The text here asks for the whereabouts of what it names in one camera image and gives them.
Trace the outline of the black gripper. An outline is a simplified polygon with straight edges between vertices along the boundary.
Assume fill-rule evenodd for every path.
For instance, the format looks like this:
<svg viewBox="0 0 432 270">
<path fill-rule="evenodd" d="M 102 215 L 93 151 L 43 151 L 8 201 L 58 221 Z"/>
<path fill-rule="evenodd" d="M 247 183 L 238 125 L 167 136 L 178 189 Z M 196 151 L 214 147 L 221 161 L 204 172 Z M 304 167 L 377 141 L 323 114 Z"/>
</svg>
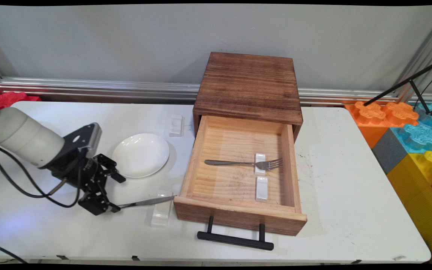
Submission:
<svg viewBox="0 0 432 270">
<path fill-rule="evenodd" d="M 85 192 L 78 200 L 78 205 L 91 214 L 98 216 L 106 212 L 120 212 L 121 207 L 109 201 L 101 186 L 101 179 L 107 177 L 118 183 L 126 181 L 116 167 L 117 163 L 103 154 L 86 157 L 80 150 L 71 150 L 50 161 L 51 175 L 61 182 L 49 194 L 53 195 L 64 184 L 68 184 Z"/>
</svg>

